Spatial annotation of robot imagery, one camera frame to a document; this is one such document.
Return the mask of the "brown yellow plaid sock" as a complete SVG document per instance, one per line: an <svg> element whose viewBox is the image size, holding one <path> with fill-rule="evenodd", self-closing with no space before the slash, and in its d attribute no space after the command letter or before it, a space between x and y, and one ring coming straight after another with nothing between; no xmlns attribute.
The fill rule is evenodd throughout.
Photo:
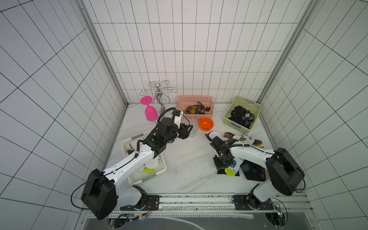
<svg viewBox="0 0 368 230"><path fill-rule="evenodd" d="M184 114L195 115L198 109L198 105L190 105L184 110Z"/></svg>

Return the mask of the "white blue yellow sock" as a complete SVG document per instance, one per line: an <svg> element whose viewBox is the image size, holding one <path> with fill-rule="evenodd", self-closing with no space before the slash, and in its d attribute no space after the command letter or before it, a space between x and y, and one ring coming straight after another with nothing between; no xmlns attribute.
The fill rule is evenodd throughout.
<svg viewBox="0 0 368 230"><path fill-rule="evenodd" d="M143 173L154 173L156 171L156 168L151 169L144 166L140 169L140 171Z"/></svg>

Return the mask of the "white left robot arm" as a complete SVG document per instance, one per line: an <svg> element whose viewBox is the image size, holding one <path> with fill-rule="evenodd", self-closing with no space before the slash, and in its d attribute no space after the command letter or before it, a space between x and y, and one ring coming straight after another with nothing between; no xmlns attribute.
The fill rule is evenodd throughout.
<svg viewBox="0 0 368 230"><path fill-rule="evenodd" d="M166 112L172 112L172 117L161 114L155 128L144 140L137 141L137 147L131 154L103 171L95 169L89 174L81 200L98 220L107 218L116 208L142 210L148 205L147 193L142 188L121 186L134 172L158 157L167 144L177 138L185 140L189 137L193 126L181 123L184 113L174 107Z"/></svg>

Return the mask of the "white sock neon yellow toe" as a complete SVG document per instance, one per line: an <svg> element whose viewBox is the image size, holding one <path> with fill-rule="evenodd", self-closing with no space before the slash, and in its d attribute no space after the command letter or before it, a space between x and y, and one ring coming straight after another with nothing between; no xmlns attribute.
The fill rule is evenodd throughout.
<svg viewBox="0 0 368 230"><path fill-rule="evenodd" d="M228 168L226 168L224 171L226 175L229 176L235 176L239 171L240 165L234 161Z"/></svg>

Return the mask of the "brown argyle sock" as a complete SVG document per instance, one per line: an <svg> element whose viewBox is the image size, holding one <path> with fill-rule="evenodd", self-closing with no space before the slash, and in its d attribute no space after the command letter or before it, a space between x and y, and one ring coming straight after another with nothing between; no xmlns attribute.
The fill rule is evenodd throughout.
<svg viewBox="0 0 368 230"><path fill-rule="evenodd" d="M203 105L201 102L198 102L198 109L196 114L204 115L206 112L209 112L211 107Z"/></svg>

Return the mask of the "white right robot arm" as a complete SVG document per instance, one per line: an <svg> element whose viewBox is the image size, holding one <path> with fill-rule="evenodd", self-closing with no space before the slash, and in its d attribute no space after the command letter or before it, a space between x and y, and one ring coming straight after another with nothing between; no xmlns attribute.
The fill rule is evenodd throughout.
<svg viewBox="0 0 368 230"><path fill-rule="evenodd" d="M256 147L253 145L255 140L247 134L228 139L212 131L205 136L217 153L213 158L217 170L235 176L245 161L267 170L268 178L248 194L248 203L254 209L276 195L291 196L304 180L305 173L286 149Z"/></svg>

